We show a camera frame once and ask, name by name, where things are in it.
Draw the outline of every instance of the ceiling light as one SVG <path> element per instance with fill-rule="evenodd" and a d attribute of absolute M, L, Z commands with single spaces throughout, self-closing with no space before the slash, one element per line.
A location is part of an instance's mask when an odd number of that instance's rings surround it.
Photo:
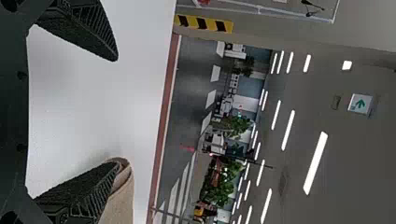
<path fill-rule="evenodd" d="M 264 209 L 262 209 L 262 218 L 261 218 L 262 224 L 264 223 L 265 217 L 267 216 L 268 206 L 270 205 L 271 196 L 272 196 L 272 189 L 268 189 L 267 199 L 265 200 Z"/>
<path fill-rule="evenodd" d="M 238 191 L 241 190 L 242 181 L 244 181 L 244 178 L 240 178 L 240 179 L 239 179 Z"/>
<path fill-rule="evenodd" d="M 239 199 L 238 199 L 238 204 L 236 205 L 236 209 L 239 209 L 239 206 L 241 206 L 242 195 L 243 195 L 243 193 L 239 194 Z"/>
<path fill-rule="evenodd" d="M 235 208 L 236 208 L 236 202 L 233 203 L 233 212 L 231 213 L 231 215 L 235 213 Z"/>
<path fill-rule="evenodd" d="M 312 183 L 314 182 L 315 174 L 317 173 L 323 150 L 326 146 L 327 138 L 329 135 L 322 132 L 318 141 L 317 149 L 315 149 L 314 157 L 312 158 L 311 166 L 309 167 L 308 174 L 306 175 L 304 183 L 305 194 L 308 195 L 311 190 Z"/>
<path fill-rule="evenodd" d="M 293 121 L 294 121 L 294 115 L 295 115 L 295 111 L 294 111 L 294 110 L 291 110 L 290 117 L 289 117 L 288 127 L 286 128 L 285 136 L 283 137 L 282 151 L 285 150 L 286 144 L 288 143 L 289 134 L 290 134 L 290 130 L 291 130 L 291 125 L 293 124 Z"/>
<path fill-rule="evenodd" d="M 277 60 L 277 53 L 275 54 L 275 57 L 274 57 L 274 61 L 273 61 L 273 67 L 271 68 L 271 74 L 273 74 L 273 73 L 274 73 L 274 70 L 275 70 L 275 65 L 276 65 L 276 60 Z"/>
<path fill-rule="evenodd" d="M 256 146 L 257 134 L 259 134 L 259 131 L 256 131 L 256 133 L 254 134 L 254 140 L 253 140 L 252 148 L 254 148 Z"/>
<path fill-rule="evenodd" d="M 272 131 L 275 129 L 277 115 L 279 114 L 280 104 L 282 104 L 282 102 L 281 101 L 277 101 L 277 106 L 276 106 L 276 111 L 275 111 L 275 114 L 274 114 L 273 124 L 271 126 L 271 130 Z"/>
<path fill-rule="evenodd" d="M 350 70 L 352 68 L 352 62 L 351 61 L 344 61 L 343 63 L 343 70 Z"/>
<path fill-rule="evenodd" d="M 267 103 L 268 91 L 265 92 L 264 101 L 262 102 L 262 111 L 264 111 L 265 104 Z"/>
<path fill-rule="evenodd" d="M 260 166 L 259 175 L 257 176 L 257 180 L 256 180 L 257 187 L 260 185 L 260 181 L 262 180 L 262 170 L 264 169 L 264 165 L 265 165 L 265 160 L 262 160 L 262 166 Z"/>
<path fill-rule="evenodd" d="M 290 72 L 291 64 L 293 63 L 293 58 L 294 58 L 294 52 L 292 52 L 289 56 L 288 68 L 286 69 L 287 74 Z"/>
<path fill-rule="evenodd" d="M 311 55 L 306 55 L 305 64 L 304 64 L 304 72 L 308 72 L 309 64 L 311 63 Z"/>
<path fill-rule="evenodd" d="M 241 224 L 241 220 L 242 220 L 242 215 L 239 215 L 238 224 Z"/>
<path fill-rule="evenodd" d="M 257 144 L 256 155 L 254 155 L 254 160 L 255 161 L 257 160 L 257 158 L 259 158 L 260 147 L 262 147 L 262 143 L 261 142 L 259 144 Z"/>
<path fill-rule="evenodd" d="M 262 97 L 264 96 L 265 89 L 262 89 L 262 96 L 260 97 L 259 105 L 262 105 Z"/>
<path fill-rule="evenodd" d="M 251 131 L 251 136 L 250 136 L 250 138 L 253 138 L 254 130 L 256 130 L 256 123 L 253 124 L 253 130 Z"/>
<path fill-rule="evenodd" d="M 245 171 L 245 176 L 244 176 L 244 180 L 247 180 L 248 178 L 248 169 L 250 168 L 250 163 L 247 164 L 247 169 Z"/>
<path fill-rule="evenodd" d="M 283 63 L 283 56 L 285 56 L 284 50 L 282 50 L 282 52 L 280 53 L 279 64 L 277 65 L 277 70 L 276 70 L 277 74 L 280 73 L 280 67 L 282 66 L 282 63 Z"/>
<path fill-rule="evenodd" d="M 245 191 L 245 198 L 244 201 L 248 199 L 248 192 L 250 191 L 250 180 L 247 182 L 247 189 Z"/>
<path fill-rule="evenodd" d="M 250 207 L 248 208 L 248 212 L 247 212 L 247 221 L 245 222 L 245 224 L 248 224 L 248 223 L 249 223 L 252 210 L 253 210 L 253 207 L 250 206 Z"/>

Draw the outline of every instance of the yellow and black striped barrier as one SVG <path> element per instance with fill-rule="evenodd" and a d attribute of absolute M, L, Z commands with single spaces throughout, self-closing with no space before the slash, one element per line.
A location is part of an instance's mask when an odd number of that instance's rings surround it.
<path fill-rule="evenodd" d="M 174 24 L 191 29 L 217 31 L 227 34 L 233 32 L 233 22 L 231 21 L 221 21 L 197 16 L 176 14 Z"/>

